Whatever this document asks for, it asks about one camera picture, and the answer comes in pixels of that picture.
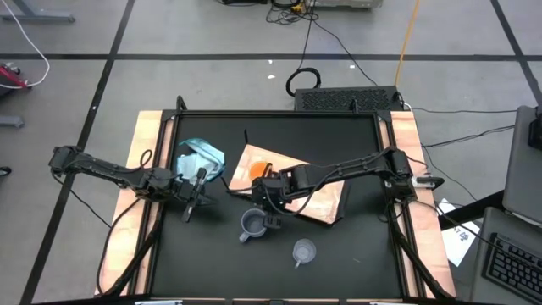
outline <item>wooden table frame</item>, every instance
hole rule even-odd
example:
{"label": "wooden table frame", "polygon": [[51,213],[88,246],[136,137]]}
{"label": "wooden table frame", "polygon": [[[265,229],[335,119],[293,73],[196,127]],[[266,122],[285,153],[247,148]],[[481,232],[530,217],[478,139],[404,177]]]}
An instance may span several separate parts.
{"label": "wooden table frame", "polygon": [[[161,125],[162,111],[141,111],[135,124],[134,136],[132,139],[130,153],[126,166],[128,168],[134,168],[139,166],[140,156],[147,149],[155,150],[158,141],[158,131]],[[418,129],[414,115],[412,112],[391,112],[392,126],[395,135],[395,144],[398,148],[406,152],[406,154],[413,159],[423,161],[423,152],[418,136]],[[167,167],[168,152],[171,142],[171,136],[173,134],[174,121],[168,120],[165,125],[165,132],[163,134],[162,150],[159,159],[157,159],[156,165],[160,167]],[[384,147],[390,145],[390,138],[388,137],[388,131],[384,121],[380,122],[380,134]],[[409,161],[412,167],[412,172],[415,175],[420,175],[426,172],[425,167],[422,164]],[[426,202],[433,204],[433,193],[430,190],[417,189],[418,200],[420,202]],[[117,206],[115,208],[113,219],[121,214],[136,198],[131,190],[121,190],[119,199],[117,200]],[[113,233],[111,234],[108,251],[103,262],[100,283],[103,290],[107,290],[124,271],[125,266],[133,258],[136,250],[136,244],[139,236],[139,232],[142,228],[142,215],[144,211],[145,203],[137,203],[118,223]],[[397,213],[400,212],[400,207],[396,206]],[[450,267],[448,265],[448,259],[445,254],[445,246],[440,233],[440,225],[438,215],[429,207],[425,207],[420,203],[412,202],[409,205],[409,214],[412,221],[412,229],[416,240],[416,248],[418,250],[418,256],[423,261],[425,266],[431,272],[433,277],[440,283],[440,285],[451,295],[455,296],[456,291],[454,288],[453,280],[451,278]],[[158,204],[152,203],[149,213],[149,221],[147,223],[147,234],[152,228],[152,224],[156,217],[158,210]],[[399,225],[401,230],[405,232],[405,219],[403,216],[399,218]],[[147,283],[147,275],[150,263],[149,251],[138,271],[137,281],[132,284],[135,285],[135,293],[140,294],[145,292]],[[418,296],[418,287],[413,272],[412,264],[409,258],[403,253],[403,262],[406,273],[406,282],[408,287],[408,294],[411,297]],[[425,289],[427,296],[432,297],[429,289]]]}

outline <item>gray cup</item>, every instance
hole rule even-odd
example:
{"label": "gray cup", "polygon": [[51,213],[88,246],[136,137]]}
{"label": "gray cup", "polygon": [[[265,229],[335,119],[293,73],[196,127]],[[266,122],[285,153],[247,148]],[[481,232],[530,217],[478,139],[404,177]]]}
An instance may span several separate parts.
{"label": "gray cup", "polygon": [[248,237],[260,237],[268,229],[263,226],[265,212],[259,208],[251,208],[241,216],[241,228],[243,233],[239,236],[240,242],[245,242]]}

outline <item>blue cloth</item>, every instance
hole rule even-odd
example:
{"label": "blue cloth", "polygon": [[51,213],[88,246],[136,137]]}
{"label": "blue cloth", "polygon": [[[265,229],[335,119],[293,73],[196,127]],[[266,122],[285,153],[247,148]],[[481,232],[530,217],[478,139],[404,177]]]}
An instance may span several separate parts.
{"label": "blue cloth", "polygon": [[207,181],[218,177],[224,170],[224,153],[214,148],[209,142],[192,138],[179,143],[179,146],[186,144],[194,153],[181,155],[177,158],[177,174],[182,174],[184,179],[196,184],[196,174],[200,168],[207,171]]}

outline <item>keyboard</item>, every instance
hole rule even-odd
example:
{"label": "keyboard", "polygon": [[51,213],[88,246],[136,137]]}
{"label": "keyboard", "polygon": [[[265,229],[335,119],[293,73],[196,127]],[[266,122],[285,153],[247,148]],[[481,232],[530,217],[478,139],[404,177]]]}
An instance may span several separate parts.
{"label": "keyboard", "polygon": [[493,233],[482,276],[536,303],[542,302],[542,256],[514,240]]}

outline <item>black tabletop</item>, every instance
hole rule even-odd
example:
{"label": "black tabletop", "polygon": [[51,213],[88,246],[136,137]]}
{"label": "black tabletop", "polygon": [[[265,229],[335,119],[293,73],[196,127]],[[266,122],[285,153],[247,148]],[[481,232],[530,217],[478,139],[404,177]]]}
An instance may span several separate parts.
{"label": "black tabletop", "polygon": [[[334,164],[380,150],[375,117],[346,116],[185,116],[177,143],[192,137],[209,141],[226,156],[229,182],[250,144],[314,164]],[[175,159],[190,151],[174,150]],[[155,259],[155,297],[224,298],[396,298],[400,283],[389,226],[378,219],[384,192],[377,177],[345,183],[346,216],[333,227],[283,218],[283,228],[240,243],[240,218],[252,204],[231,197],[218,180],[207,194],[220,204],[199,208],[191,222],[184,207],[166,205]],[[293,246],[308,238],[316,258],[294,269]]]}

